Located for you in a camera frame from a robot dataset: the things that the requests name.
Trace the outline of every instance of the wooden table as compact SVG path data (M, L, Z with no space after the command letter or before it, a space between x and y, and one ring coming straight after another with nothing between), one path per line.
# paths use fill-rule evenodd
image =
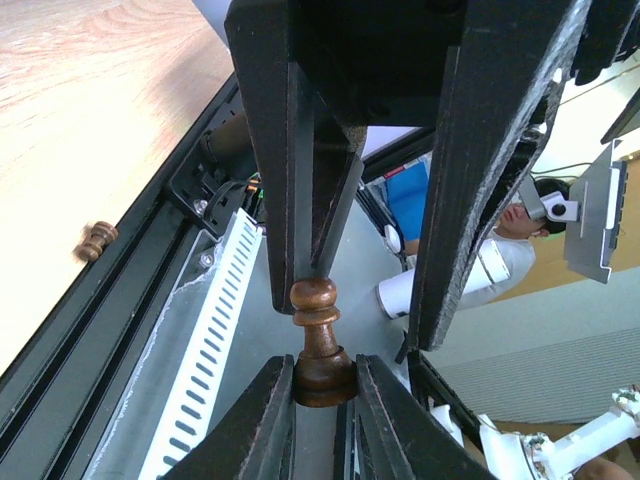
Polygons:
M0 374L233 66L190 0L0 0Z

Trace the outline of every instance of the floor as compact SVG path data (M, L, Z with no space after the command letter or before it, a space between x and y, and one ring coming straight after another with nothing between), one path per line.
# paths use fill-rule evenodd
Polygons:
M373 224L354 204L331 278L338 286L337 306L342 318L334 324L336 337L351 358L358 353L380 356L396 375L408 382L406 365L394 363L403 339L402 326L389 321L379 309L374 287L400 272L400 262L385 247ZM244 391L264 363L274 355L297 354L303 330L291 317L271 307L266 245L251 278L236 329L227 368L213 412L211 427ZM314 479L332 478L335 409L298 407L296 478L313 471Z

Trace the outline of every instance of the slotted cable channel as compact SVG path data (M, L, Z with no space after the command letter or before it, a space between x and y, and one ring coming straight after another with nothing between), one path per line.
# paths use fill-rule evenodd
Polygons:
M161 477L204 439L261 240L239 210L138 478Z

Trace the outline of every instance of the gray wall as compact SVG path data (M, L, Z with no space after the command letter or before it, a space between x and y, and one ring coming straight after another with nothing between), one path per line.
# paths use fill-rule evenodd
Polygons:
M640 383L640 268L456 314L428 354L477 413L523 422L588 421Z

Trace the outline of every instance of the brown chess pawn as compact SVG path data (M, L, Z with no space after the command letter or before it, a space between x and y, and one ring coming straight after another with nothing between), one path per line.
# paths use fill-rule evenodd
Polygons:
M78 257L85 262L95 262L104 248L118 238L118 230L107 222L96 222L89 238L77 249Z
M291 289L296 308L293 323L304 327L304 350L293 373L293 395L307 407L332 407L358 393L356 366L333 333L333 322L340 318L334 306L335 284L327 278L297 282Z

